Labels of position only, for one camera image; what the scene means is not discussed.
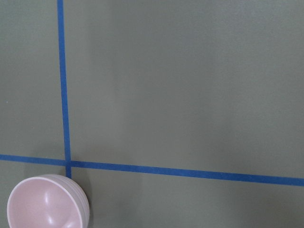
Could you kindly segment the pink bowl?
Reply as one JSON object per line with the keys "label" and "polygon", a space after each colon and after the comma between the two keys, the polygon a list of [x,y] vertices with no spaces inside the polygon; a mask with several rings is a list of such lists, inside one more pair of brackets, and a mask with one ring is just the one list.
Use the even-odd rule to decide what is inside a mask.
{"label": "pink bowl", "polygon": [[7,203],[11,228],[86,228],[90,209],[83,189],[57,174],[27,178],[11,191]]}

